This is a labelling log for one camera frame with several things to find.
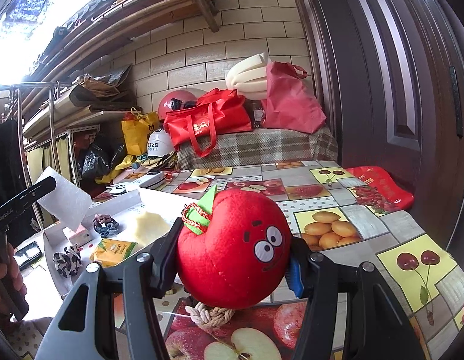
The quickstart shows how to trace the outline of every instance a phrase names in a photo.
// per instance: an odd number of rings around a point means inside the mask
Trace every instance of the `red helmet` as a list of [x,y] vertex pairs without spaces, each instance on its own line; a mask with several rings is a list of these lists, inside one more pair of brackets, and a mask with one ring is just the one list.
[[185,90],[172,91],[167,93],[159,103],[158,113],[160,120],[165,119],[165,114],[173,110],[172,105],[175,103],[173,102],[173,99],[178,100],[177,105],[174,104],[174,108],[177,107],[175,110],[183,109],[186,103],[193,103],[193,105],[195,105],[197,102],[197,97]]

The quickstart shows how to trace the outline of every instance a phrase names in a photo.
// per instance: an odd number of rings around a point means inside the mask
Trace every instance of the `hanging bag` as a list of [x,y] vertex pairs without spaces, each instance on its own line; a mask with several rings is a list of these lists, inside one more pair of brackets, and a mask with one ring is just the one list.
[[[214,89],[197,100],[197,106],[168,112],[164,129],[171,136],[176,150],[190,141],[195,154],[208,156],[217,144],[217,135],[252,130],[250,118],[243,107],[245,97],[236,90]],[[197,137],[210,136],[210,145],[201,150]]]
[[281,128],[313,134],[326,117],[302,79],[307,72],[291,63],[267,64],[267,99],[262,101],[265,128]]
[[141,114],[135,108],[127,113],[122,121],[123,139],[129,155],[142,155],[147,152],[147,142],[151,132],[159,128],[157,112]]

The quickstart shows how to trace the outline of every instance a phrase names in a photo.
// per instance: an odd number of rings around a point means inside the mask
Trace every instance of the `plaid fabric cover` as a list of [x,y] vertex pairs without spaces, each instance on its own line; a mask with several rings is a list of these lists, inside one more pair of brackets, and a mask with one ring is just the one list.
[[[199,137],[204,149],[210,137]],[[283,161],[337,161],[338,146],[327,126],[314,134],[292,130],[257,128],[253,131],[224,134],[217,137],[217,146],[205,158],[198,157],[190,142],[178,152],[181,169],[238,167],[241,165],[272,164]]]

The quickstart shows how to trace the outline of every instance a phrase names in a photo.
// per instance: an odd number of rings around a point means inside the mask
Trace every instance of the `fruit print tablecloth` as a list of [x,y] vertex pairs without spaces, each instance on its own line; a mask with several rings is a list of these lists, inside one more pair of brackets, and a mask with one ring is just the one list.
[[[371,261],[410,318],[427,359],[438,360],[464,323],[464,273],[453,258],[405,211],[333,161],[195,169],[174,174],[160,190],[200,199],[213,185],[241,188],[277,202],[295,237],[305,239],[340,264]],[[204,332],[185,312],[189,294],[177,285],[155,299],[171,358],[187,360],[287,360],[302,323],[305,301],[285,280],[261,303],[240,310],[226,325]],[[331,358],[342,357],[346,296],[338,296]],[[115,298],[115,327],[121,358],[127,358],[122,296]]]

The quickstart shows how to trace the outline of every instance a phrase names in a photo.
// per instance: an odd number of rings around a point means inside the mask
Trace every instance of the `person's arm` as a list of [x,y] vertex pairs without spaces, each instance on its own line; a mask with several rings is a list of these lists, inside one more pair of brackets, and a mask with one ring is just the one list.
[[[9,264],[0,264],[0,279],[6,274],[9,275],[12,279],[14,288],[22,293],[22,295],[25,295],[27,293],[27,288],[24,285],[24,279],[20,273],[17,261],[14,258],[14,248],[11,244],[7,244],[7,252],[9,254]],[[0,328],[4,334],[7,334],[13,327],[14,324],[10,322],[10,310],[0,297]]]

